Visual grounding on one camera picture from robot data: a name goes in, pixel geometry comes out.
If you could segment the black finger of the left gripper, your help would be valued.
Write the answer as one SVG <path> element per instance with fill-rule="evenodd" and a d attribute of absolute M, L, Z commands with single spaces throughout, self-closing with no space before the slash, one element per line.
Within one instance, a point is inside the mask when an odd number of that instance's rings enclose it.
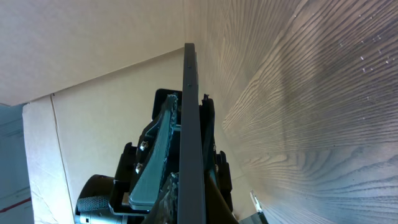
<path fill-rule="evenodd" d="M 133 210 L 150 210 L 158 198 L 170 142 L 177 124 L 177 106 L 178 95 L 167 95 L 159 114 L 140 136 L 137 180 L 129 195 L 129 204 Z"/>
<path fill-rule="evenodd" d="M 212 178 L 215 185 L 218 185 L 214 138 L 215 107 L 214 101 L 209 95 L 204 94 L 199 110 L 203 168 L 205 173 Z"/>

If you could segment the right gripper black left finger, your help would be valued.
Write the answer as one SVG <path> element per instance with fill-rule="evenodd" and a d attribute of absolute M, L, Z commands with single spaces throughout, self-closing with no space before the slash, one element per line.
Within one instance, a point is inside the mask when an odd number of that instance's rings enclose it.
<path fill-rule="evenodd" d="M 178 173 L 171 173 L 165 181 L 158 200 L 150 212 L 149 223 L 175 224 L 178 213 Z"/>

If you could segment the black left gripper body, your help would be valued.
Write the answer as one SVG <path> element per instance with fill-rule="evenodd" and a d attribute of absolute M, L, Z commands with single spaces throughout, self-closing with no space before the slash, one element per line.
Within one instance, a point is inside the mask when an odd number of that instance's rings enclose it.
<path fill-rule="evenodd" d="M 161 105 L 165 101 L 166 96 L 172 93 L 176 93 L 178 95 L 177 124 L 170 142 L 169 154 L 165 165 L 164 178 L 162 179 L 160 191 L 172 172 L 179 173 L 182 92 L 166 89 L 157 90 L 152 114 L 152 118 L 155 119 L 161 110 Z M 136 165 L 139 161 L 138 148 L 139 146 L 133 146 L 131 143 L 126 144 L 116 170 L 111 198 L 109 201 L 111 212 L 115 215 L 121 216 L 124 223 L 149 223 L 150 212 L 154 207 L 153 206 L 150 210 L 133 210 L 129 204 L 129 195 L 137 180 Z M 232 183 L 226 154 L 223 151 L 217 151 L 215 145 L 215 156 L 218 178 L 217 188 L 232 212 Z"/>

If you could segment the Galaxy smartphone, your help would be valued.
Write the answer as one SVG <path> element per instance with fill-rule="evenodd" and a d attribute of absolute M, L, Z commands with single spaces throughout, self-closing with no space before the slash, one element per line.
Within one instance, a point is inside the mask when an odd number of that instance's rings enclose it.
<path fill-rule="evenodd" d="M 206 222 L 195 44 L 184 46 L 178 216 L 180 224 Z"/>

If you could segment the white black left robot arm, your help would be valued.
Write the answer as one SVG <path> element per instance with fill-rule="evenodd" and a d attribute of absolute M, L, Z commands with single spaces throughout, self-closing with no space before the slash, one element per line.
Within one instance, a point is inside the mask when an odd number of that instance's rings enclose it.
<path fill-rule="evenodd" d="M 127 143 L 114 177 L 93 175 L 76 203 L 76 223 L 176 223 L 182 92 L 158 89 L 152 121 L 139 145 Z M 205 178 L 206 223 L 236 223 L 226 154 L 217 151 L 215 107 L 205 95 L 199 106 Z"/>

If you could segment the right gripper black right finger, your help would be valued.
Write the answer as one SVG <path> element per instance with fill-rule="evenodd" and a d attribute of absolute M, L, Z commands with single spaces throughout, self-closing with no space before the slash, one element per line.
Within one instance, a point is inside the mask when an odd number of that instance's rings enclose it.
<path fill-rule="evenodd" d="M 238 224 L 216 184 L 205 174 L 206 224 Z"/>

